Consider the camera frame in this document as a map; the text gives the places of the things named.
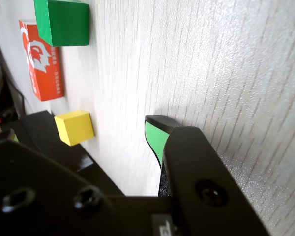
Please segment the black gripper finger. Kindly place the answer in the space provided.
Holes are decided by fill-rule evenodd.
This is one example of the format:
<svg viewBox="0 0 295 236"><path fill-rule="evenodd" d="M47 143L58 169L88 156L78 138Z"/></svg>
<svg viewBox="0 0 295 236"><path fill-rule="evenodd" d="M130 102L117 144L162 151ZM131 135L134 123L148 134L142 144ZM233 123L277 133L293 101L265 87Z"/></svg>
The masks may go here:
<svg viewBox="0 0 295 236"><path fill-rule="evenodd" d="M145 117L145 137L168 183L184 236L266 236L265 228L203 132L164 115Z"/></svg>
<svg viewBox="0 0 295 236"><path fill-rule="evenodd" d="M0 133L0 236L119 236L100 189Z"/></svg>

